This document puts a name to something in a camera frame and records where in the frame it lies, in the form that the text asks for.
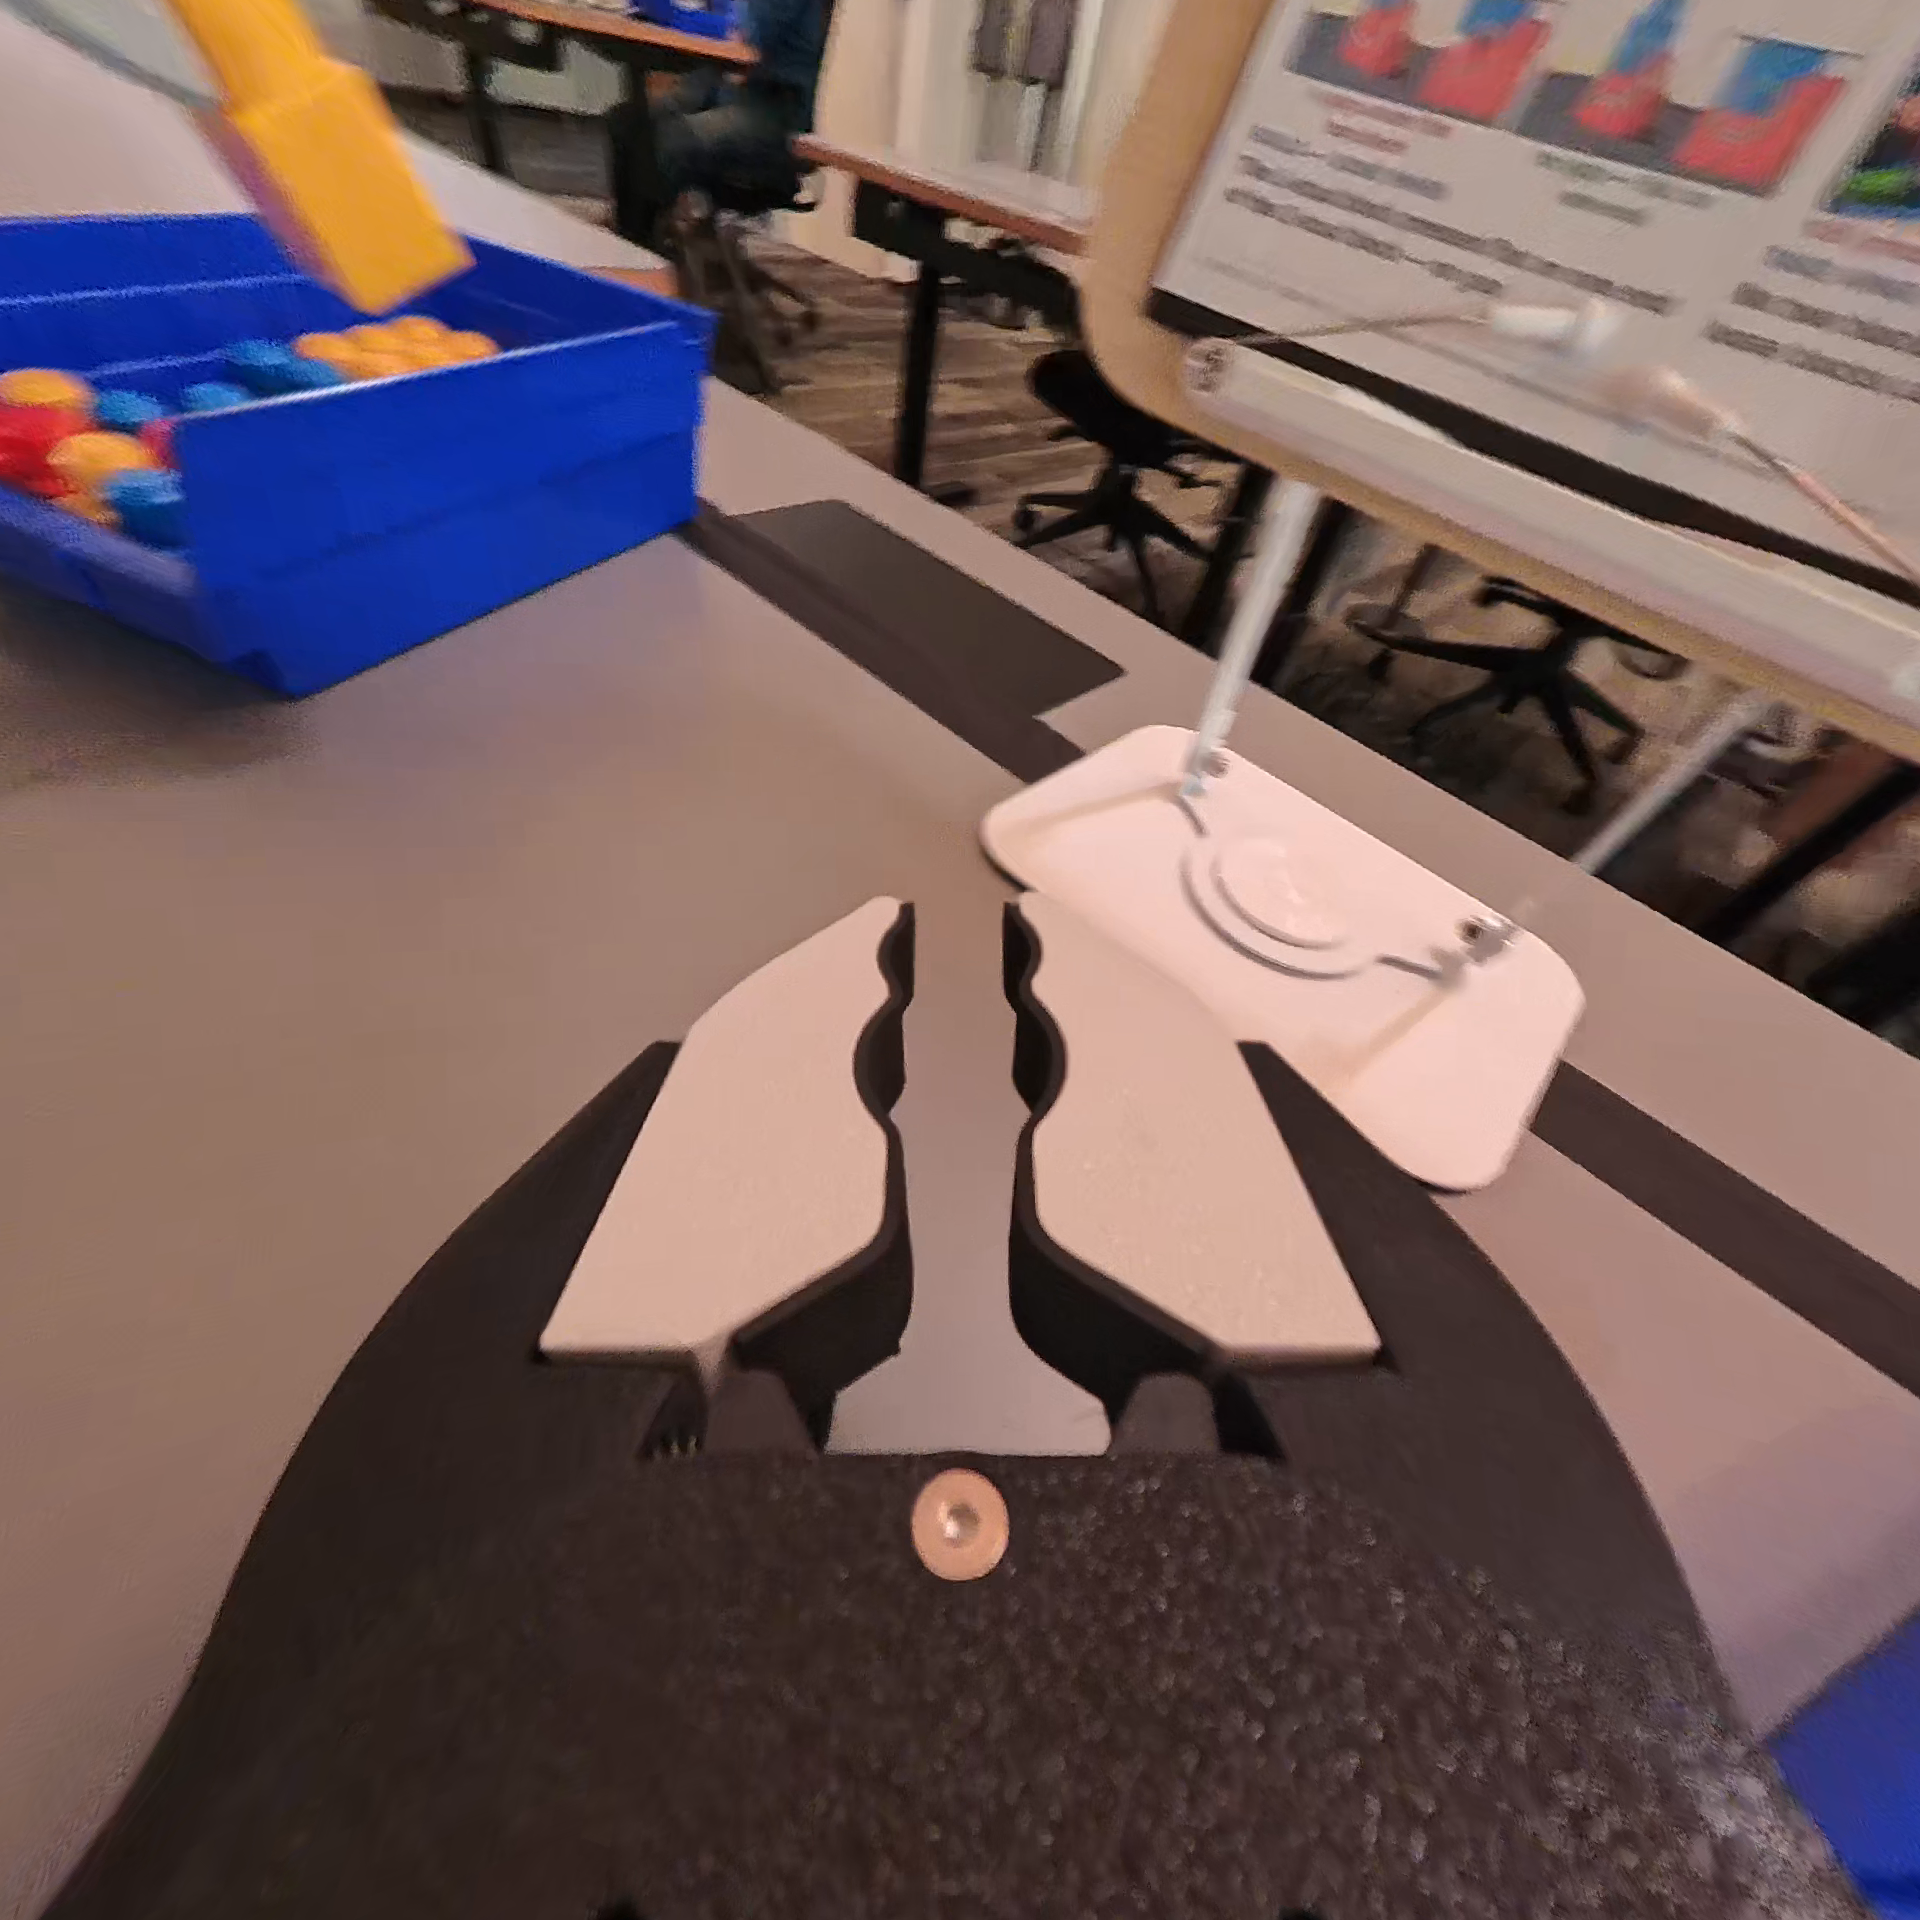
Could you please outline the blue plastic bin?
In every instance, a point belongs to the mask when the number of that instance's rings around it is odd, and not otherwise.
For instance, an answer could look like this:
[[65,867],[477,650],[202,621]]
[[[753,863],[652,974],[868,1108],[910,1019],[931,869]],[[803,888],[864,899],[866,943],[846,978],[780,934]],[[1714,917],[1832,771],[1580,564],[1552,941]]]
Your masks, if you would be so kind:
[[[493,357],[181,421],[179,547],[4,487],[4,581],[304,698],[683,526],[714,315],[469,252],[410,314]],[[357,322],[249,215],[4,219],[2,293],[6,373],[156,400]]]
[[1771,1739],[1780,1771],[1880,1918],[1917,1915],[1917,1642],[1888,1642]]

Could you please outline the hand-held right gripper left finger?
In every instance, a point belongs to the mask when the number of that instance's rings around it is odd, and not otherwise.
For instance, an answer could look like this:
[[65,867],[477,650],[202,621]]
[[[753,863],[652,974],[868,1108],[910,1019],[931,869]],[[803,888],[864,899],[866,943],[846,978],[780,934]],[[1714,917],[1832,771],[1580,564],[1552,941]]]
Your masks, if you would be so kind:
[[544,1320],[546,1365],[648,1365],[706,1408],[774,1380],[814,1446],[915,1304],[906,1010],[917,909],[878,896],[741,978],[673,1050]]

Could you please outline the black office chair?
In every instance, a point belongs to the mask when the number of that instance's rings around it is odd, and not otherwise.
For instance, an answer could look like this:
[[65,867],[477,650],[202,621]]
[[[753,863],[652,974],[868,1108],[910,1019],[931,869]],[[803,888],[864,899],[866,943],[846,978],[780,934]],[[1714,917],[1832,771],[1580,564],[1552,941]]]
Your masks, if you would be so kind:
[[680,195],[669,231],[680,239],[680,286],[706,307],[723,332],[731,332],[736,360],[749,392],[785,390],[778,350],[818,332],[822,314],[814,295],[765,269],[748,247],[749,228],[781,212],[818,206],[817,168],[792,159],[765,181],[723,181]]
[[[1147,560],[1147,544],[1162,542],[1198,560],[1202,579],[1184,613],[1179,635],[1196,650],[1212,644],[1227,600],[1233,571],[1245,548],[1252,514],[1264,503],[1266,480],[1259,469],[1236,464],[1224,447],[1194,438],[1156,415],[1133,407],[1098,371],[1082,347],[1054,347],[1027,373],[1027,388],[1059,418],[1056,440],[1085,440],[1101,453],[1101,467],[1082,492],[1024,494],[1016,503],[1016,544],[1036,551],[1082,534],[1101,534],[1112,551],[1125,548],[1137,570],[1142,614],[1162,624],[1158,575]],[[1229,467],[1233,492],[1210,544],[1166,516],[1141,482],[1156,474],[1177,488],[1205,488],[1210,480],[1194,464]]]
[[1458,664],[1480,675],[1474,688],[1424,710],[1411,725],[1408,750],[1417,756],[1429,754],[1437,731],[1466,714],[1486,708],[1513,715],[1524,703],[1534,703],[1574,771],[1574,786],[1564,802],[1564,811],[1574,819],[1590,813],[1601,796],[1601,762],[1580,718],[1590,715],[1616,733],[1604,754],[1611,764],[1633,762],[1646,728],[1578,675],[1578,655],[1595,640],[1646,659],[1670,662],[1674,655],[1518,581],[1482,579],[1473,598],[1480,611],[1516,608],[1544,616],[1548,634],[1532,644],[1437,640],[1427,631],[1427,624],[1406,613],[1404,597],[1390,603],[1366,603],[1346,613],[1349,631],[1376,647],[1366,676],[1386,680],[1396,659]]

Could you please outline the wood-edged office table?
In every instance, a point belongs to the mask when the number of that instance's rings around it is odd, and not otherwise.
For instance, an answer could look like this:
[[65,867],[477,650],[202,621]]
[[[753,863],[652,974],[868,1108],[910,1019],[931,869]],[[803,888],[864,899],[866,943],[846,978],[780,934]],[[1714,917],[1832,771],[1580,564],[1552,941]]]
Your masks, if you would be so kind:
[[893,477],[925,488],[931,397],[945,299],[994,296],[1054,328],[1076,332],[1073,266],[1094,191],[1006,164],[938,164],[812,132],[795,156],[853,183],[853,238],[913,269],[901,339]]
[[753,43],[731,30],[666,26],[628,4],[448,3],[422,4],[422,20],[459,53],[469,131],[477,158],[499,176],[513,168],[491,91],[502,64],[555,70],[571,43],[617,64],[621,108],[616,118],[645,162],[657,159],[657,79],[693,70],[736,78],[760,66]]

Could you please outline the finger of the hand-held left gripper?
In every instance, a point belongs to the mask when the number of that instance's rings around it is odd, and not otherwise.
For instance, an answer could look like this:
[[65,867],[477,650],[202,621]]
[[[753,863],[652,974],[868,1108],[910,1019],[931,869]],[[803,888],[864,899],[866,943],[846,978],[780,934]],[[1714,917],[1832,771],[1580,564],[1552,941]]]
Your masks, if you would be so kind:
[[2,3],[2,14],[176,104],[214,104],[209,66],[169,4]]

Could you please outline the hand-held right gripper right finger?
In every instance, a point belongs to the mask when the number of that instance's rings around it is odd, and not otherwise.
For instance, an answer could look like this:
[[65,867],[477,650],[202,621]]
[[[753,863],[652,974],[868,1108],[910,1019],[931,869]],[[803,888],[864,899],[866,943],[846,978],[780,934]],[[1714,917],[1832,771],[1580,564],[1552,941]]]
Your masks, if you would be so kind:
[[1048,896],[1003,911],[1016,1010],[1016,1327],[1147,1450],[1277,1454],[1269,1376],[1384,1340],[1229,1029]]

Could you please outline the yellow two-stud block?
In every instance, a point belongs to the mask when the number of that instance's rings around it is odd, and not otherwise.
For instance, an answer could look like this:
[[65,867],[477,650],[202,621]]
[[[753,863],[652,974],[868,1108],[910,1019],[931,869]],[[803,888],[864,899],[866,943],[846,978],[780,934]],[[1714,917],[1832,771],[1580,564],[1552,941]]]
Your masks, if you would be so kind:
[[168,3],[212,83],[200,123],[262,223],[361,315],[392,315],[473,267],[373,78],[292,3]]

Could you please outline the printed instruction sheet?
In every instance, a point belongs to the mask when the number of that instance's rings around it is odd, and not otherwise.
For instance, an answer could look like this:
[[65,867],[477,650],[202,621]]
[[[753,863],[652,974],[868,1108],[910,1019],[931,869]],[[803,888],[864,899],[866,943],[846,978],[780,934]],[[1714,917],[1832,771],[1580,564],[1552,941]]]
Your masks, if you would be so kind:
[[1266,4],[1149,280],[1512,464],[1875,567],[1666,368],[1915,554],[1915,3]]

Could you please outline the pile of colourful blocks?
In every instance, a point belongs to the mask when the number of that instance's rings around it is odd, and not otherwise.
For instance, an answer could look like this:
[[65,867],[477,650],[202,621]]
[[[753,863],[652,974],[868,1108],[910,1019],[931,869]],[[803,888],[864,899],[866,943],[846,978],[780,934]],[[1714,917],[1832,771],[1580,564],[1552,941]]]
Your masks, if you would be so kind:
[[58,368],[13,368],[2,379],[2,480],[137,544],[182,554],[190,540],[181,421],[497,354],[500,342],[480,328],[402,315],[292,341],[232,342],[220,375],[188,381],[172,400]]

